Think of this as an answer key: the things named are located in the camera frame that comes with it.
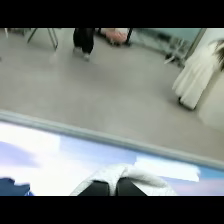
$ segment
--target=long white skirt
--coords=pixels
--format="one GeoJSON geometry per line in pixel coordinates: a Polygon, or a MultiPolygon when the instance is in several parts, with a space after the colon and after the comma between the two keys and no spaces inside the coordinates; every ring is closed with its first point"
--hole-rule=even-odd
{"type": "Polygon", "coordinates": [[[173,90],[180,102],[194,109],[208,85],[212,75],[218,70],[217,56],[214,55],[215,44],[195,52],[185,64],[185,68],[177,77],[173,90]]]}

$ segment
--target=person in black pants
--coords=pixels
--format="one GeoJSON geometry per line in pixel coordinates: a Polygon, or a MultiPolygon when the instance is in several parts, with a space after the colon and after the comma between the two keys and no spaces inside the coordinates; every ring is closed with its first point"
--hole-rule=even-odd
{"type": "Polygon", "coordinates": [[[73,34],[74,50],[82,50],[84,58],[89,60],[89,56],[94,46],[95,28],[75,28],[73,34]]]}

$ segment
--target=dark hair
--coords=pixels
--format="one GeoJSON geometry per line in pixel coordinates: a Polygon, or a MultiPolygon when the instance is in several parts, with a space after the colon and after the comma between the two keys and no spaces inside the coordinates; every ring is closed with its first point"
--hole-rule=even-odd
{"type": "MultiPolygon", "coordinates": [[[[216,49],[220,46],[224,44],[224,40],[218,40],[217,41],[217,46],[216,46],[216,49]]],[[[219,50],[217,50],[215,52],[215,54],[217,55],[218,57],[218,61],[219,61],[219,64],[220,64],[220,70],[223,71],[224,70],[224,46],[222,48],[220,48],[219,50]]]]}

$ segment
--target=gray floor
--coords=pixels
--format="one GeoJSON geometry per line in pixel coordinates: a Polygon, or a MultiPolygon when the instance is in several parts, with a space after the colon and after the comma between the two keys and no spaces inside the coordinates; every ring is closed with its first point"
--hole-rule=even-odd
{"type": "Polygon", "coordinates": [[[176,104],[171,87],[179,69],[164,57],[96,39],[91,61],[72,55],[72,29],[30,44],[0,34],[0,109],[161,145],[224,161],[224,134],[176,104]]]}

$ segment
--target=black pants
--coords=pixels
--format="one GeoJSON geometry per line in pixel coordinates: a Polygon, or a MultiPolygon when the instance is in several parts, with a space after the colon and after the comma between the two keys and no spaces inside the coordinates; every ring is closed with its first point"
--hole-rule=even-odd
{"type": "Polygon", "coordinates": [[[75,47],[80,47],[83,53],[90,54],[94,45],[94,31],[94,28],[75,28],[73,34],[75,47]]]}

